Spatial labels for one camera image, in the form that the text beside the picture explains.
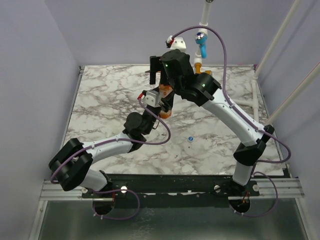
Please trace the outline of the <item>orange label tea bottle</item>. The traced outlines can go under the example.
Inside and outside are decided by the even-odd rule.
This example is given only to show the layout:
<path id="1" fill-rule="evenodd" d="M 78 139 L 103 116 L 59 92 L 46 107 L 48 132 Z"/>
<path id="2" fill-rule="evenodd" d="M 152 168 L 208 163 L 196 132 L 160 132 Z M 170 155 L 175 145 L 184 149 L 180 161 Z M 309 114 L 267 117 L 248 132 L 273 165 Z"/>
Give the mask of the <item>orange label tea bottle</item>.
<path id="1" fill-rule="evenodd" d="M 175 93 L 170 85 L 160 84 L 158 87 L 161 95 L 161 112 L 159 116 L 161 119 L 167 119 L 172 115 Z"/>

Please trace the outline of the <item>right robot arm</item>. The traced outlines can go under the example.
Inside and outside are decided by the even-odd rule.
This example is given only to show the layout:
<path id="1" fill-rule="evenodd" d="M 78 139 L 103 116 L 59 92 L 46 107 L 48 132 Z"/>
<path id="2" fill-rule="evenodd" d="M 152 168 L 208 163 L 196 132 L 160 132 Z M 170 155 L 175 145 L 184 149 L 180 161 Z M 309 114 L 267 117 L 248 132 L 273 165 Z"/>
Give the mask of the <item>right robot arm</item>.
<path id="1" fill-rule="evenodd" d="M 241 196 L 248 190 L 248 182 L 255 163 L 266 149 L 274 133 L 271 125 L 263 126 L 251 118 L 238 105 L 224 95 L 222 87 L 208 73 L 195 73 L 190 56 L 178 49 L 162 56 L 150 56 L 150 83 L 160 82 L 171 86 L 182 99 L 195 103 L 221 120 L 240 140 L 233 154 L 236 167 L 230 183 L 230 191 Z"/>

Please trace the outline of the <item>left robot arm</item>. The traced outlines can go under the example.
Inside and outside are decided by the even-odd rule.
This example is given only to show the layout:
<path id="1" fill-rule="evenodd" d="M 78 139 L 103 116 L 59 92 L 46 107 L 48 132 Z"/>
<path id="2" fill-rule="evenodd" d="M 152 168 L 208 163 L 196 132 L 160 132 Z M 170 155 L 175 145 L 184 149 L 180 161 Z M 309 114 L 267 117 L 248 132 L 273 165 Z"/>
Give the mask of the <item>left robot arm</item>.
<path id="1" fill-rule="evenodd" d="M 92 189 L 99 197 L 110 194 L 111 185 L 103 171 L 91 170 L 93 163 L 106 158 L 127 154 L 138 150 L 142 145 L 153 145 L 146 135 L 155 128 L 156 121 L 164 124 L 161 112 L 169 112 L 173 108 L 174 93 L 162 96 L 158 89 L 143 91 L 138 103 L 143 113 L 131 112 L 119 134 L 96 141 L 81 142 L 71 138 L 49 162 L 52 172 L 51 183 L 59 184 L 64 191 L 76 187 Z"/>

